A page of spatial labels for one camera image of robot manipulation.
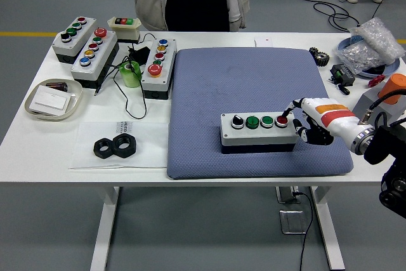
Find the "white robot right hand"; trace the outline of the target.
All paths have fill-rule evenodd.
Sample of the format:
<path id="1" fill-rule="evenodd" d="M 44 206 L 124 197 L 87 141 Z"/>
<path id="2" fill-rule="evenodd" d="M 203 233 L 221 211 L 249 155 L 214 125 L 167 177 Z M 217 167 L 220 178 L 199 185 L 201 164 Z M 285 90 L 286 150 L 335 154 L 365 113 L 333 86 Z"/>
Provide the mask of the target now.
<path id="1" fill-rule="evenodd" d="M 306 128 L 301 121 L 294 119 L 296 133 L 302 141 L 312 145 L 330 145 L 334 137 L 338 136 L 354 152 L 362 137 L 373 130 L 370 124 L 360 124 L 359 118 L 352 111 L 332 98 L 294 100 L 282 113 L 282 117 L 287 117 L 296 107 L 302 109 L 310 126 Z"/>

